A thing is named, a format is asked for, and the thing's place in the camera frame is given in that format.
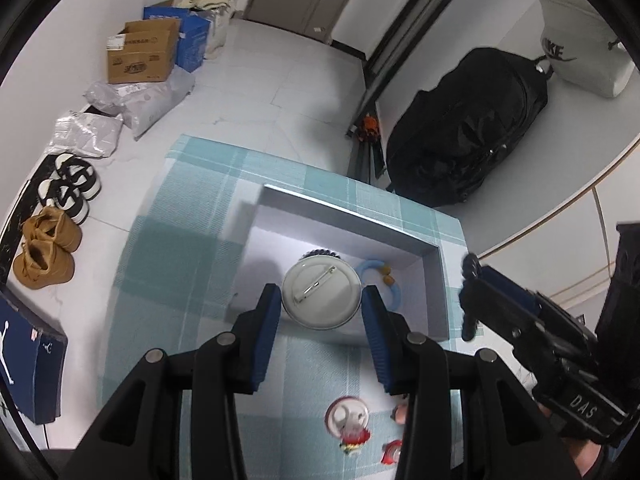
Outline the person's right hand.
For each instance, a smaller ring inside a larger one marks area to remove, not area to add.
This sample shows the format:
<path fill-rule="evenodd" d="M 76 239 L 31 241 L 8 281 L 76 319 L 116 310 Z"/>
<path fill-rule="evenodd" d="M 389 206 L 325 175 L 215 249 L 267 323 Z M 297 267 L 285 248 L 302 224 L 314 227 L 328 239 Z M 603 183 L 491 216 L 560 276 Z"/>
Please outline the person's right hand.
<path fill-rule="evenodd" d="M 605 448 L 590 440 L 562 437 L 568 454 L 583 479 L 594 479 L 605 462 Z"/>

